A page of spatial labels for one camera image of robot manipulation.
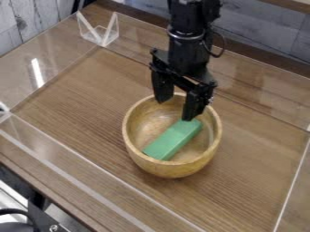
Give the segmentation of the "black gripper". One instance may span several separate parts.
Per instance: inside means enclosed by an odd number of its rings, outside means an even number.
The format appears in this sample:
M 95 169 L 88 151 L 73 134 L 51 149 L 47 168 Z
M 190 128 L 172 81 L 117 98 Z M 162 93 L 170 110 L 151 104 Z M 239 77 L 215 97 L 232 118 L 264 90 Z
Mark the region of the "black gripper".
M 182 120 L 191 121 L 212 102 L 216 80 L 207 69 L 212 53 L 214 30 L 207 25 L 198 31 L 167 28 L 168 49 L 151 50 L 151 83 L 158 103 L 174 96 L 175 86 L 187 92 Z

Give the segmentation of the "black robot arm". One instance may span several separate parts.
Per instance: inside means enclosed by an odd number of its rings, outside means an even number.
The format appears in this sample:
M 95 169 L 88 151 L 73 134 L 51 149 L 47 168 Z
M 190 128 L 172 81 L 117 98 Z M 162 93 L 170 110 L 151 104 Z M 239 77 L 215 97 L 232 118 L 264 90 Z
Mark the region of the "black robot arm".
M 212 102 L 214 79 L 207 64 L 212 52 L 214 21 L 220 17 L 220 0 L 167 0 L 171 14 L 167 26 L 168 50 L 152 48 L 151 83 L 158 103 L 167 102 L 175 94 L 175 87 L 186 93 L 182 120 L 191 121 L 203 113 Z

